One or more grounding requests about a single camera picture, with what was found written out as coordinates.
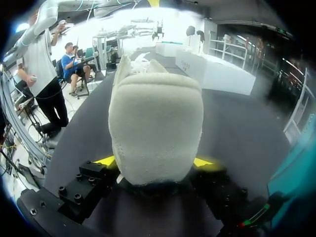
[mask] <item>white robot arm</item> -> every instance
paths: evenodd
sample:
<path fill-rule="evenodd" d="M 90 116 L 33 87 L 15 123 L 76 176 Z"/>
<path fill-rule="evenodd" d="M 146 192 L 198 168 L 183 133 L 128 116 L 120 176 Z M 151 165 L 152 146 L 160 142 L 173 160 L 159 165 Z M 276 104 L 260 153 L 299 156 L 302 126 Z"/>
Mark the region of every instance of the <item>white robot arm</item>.
<path fill-rule="evenodd" d="M 54 25 L 58 18 L 59 11 L 82 11 L 99 6 L 113 6 L 117 4 L 116 0 L 46 0 L 39 8 L 38 19 L 34 25 L 28 28 L 21 38 L 15 43 L 14 47 L 10 49 L 4 56 L 3 63 L 7 66 L 13 64 L 17 59 L 21 58 L 28 49 L 28 45 L 44 30 Z M 99 8 L 96 17 L 102 17 Z"/>

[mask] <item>screw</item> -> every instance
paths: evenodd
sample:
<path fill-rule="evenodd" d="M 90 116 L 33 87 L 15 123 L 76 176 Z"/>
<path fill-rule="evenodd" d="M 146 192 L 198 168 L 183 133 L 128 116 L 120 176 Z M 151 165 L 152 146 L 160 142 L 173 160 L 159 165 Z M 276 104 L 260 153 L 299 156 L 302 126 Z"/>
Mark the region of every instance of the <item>screw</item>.
<path fill-rule="evenodd" d="M 38 211 L 35 208 L 32 208 L 30 213 L 31 215 L 35 216 L 38 213 Z"/>
<path fill-rule="evenodd" d="M 81 194 L 75 194 L 74 199 L 75 199 L 75 202 L 79 204 L 82 201 L 82 195 Z"/>
<path fill-rule="evenodd" d="M 66 188 L 64 186 L 60 186 L 58 192 L 64 194 L 66 192 Z"/>
<path fill-rule="evenodd" d="M 94 183 L 95 183 L 95 178 L 90 177 L 90 178 L 88 179 L 88 181 L 89 181 L 89 183 L 94 184 Z"/>
<path fill-rule="evenodd" d="M 82 174 L 77 174 L 76 178 L 77 178 L 78 181 L 80 181 L 82 179 Z"/>

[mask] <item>black pants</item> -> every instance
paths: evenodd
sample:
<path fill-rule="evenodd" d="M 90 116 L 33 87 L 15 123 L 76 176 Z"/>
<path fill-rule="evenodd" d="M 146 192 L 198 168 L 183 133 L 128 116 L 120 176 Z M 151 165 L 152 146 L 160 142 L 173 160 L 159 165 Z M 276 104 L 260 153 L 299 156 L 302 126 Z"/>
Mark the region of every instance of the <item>black pants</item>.
<path fill-rule="evenodd" d="M 43 126 L 44 133 L 50 133 L 66 127 L 69 120 L 65 99 L 58 79 L 54 78 L 36 97 L 39 107 L 51 122 L 50 126 Z"/>

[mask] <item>white box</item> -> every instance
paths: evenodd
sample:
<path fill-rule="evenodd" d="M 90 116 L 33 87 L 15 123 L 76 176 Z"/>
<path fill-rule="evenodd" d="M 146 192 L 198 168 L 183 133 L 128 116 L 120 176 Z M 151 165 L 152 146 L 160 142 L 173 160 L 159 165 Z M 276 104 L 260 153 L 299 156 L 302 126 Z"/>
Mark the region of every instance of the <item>white box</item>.
<path fill-rule="evenodd" d="M 156 43 L 156 53 L 164 57 L 175 57 L 177 49 L 182 49 L 182 44 L 175 43 Z"/>
<path fill-rule="evenodd" d="M 211 55 L 177 50 L 176 65 L 197 80 L 202 89 L 250 95 L 256 80 L 242 68 Z"/>

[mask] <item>metal railing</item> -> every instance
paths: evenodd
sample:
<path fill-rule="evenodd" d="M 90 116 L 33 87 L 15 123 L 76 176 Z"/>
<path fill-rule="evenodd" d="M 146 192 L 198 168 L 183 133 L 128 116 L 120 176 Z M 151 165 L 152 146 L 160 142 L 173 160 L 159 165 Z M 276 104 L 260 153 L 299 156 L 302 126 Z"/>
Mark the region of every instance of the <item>metal railing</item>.
<path fill-rule="evenodd" d="M 247 51 L 248 51 L 247 48 L 245 48 L 245 47 L 243 47 L 243 46 L 239 46 L 239 45 L 233 44 L 233 43 L 227 43 L 226 40 L 214 40 L 214 39 L 211 39 L 210 42 L 223 43 L 223 44 L 224 44 L 224 47 L 223 47 L 223 50 L 210 47 L 210 48 L 209 48 L 209 51 L 210 51 L 210 50 L 214 50 L 214 51 L 222 52 L 222 59 L 223 59 L 223 60 L 225 59 L 225 54 L 231 55 L 231 56 L 233 56 L 233 57 L 235 57 L 235 58 L 239 58 L 239 59 L 243 60 L 242 69 L 245 67 L 245 62 L 246 62 L 246 57 L 247 57 Z M 227 46 L 232 46 L 232 47 L 235 47 L 235 48 L 244 49 L 244 50 L 245 50 L 245 56 L 244 56 L 244 57 L 241 57 L 241 56 L 239 56 L 239 55 L 235 55 L 235 54 L 233 54 L 233 53 L 226 52 L 226 50 L 228 49 Z"/>
<path fill-rule="evenodd" d="M 307 106 L 307 102 L 309 98 L 315 101 L 315 96 L 311 92 L 311 90 L 307 86 L 307 77 L 310 76 L 308 73 L 307 68 L 305 68 L 304 74 L 304 81 L 302 86 L 301 95 L 296 103 L 296 106 L 293 110 L 293 113 L 287 122 L 283 132 L 285 133 L 286 137 L 288 138 L 291 145 L 293 145 L 298 137 L 301 135 L 301 130 L 298 127 L 298 124 L 302 118 L 303 113 L 305 112 L 305 108 Z"/>

